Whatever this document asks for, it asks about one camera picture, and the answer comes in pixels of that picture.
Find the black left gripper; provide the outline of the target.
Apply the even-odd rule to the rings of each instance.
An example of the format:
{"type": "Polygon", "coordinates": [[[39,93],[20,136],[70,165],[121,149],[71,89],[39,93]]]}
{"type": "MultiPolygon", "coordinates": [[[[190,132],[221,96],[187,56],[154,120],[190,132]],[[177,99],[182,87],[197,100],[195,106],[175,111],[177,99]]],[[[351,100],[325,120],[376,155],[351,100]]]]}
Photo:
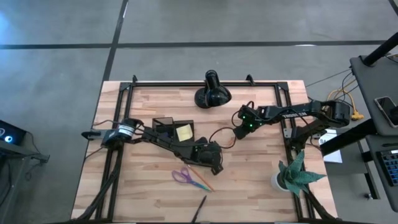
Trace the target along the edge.
{"type": "Polygon", "coordinates": [[[208,141],[206,137],[201,137],[195,141],[195,146],[192,151],[193,158],[205,165],[216,166],[211,168],[213,175],[217,175],[223,171],[221,165],[221,146],[216,141],[208,141]]]}

